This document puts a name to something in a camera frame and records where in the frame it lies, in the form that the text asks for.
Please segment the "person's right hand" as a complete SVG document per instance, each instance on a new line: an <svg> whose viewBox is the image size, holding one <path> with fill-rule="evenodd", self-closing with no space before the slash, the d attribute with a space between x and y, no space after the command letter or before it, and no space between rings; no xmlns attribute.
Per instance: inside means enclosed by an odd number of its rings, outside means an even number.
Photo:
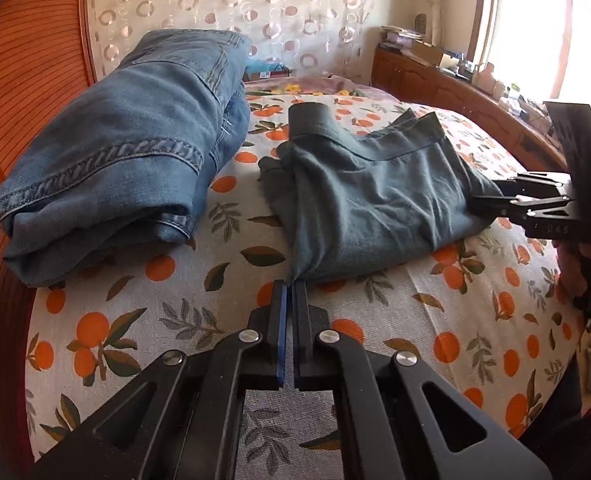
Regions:
<svg viewBox="0 0 591 480"><path fill-rule="evenodd" d="M582 261L591 259L591 244L553 241L557 250L561 286L570 298L581 298L588 290L588 279L582 271Z"/></svg>

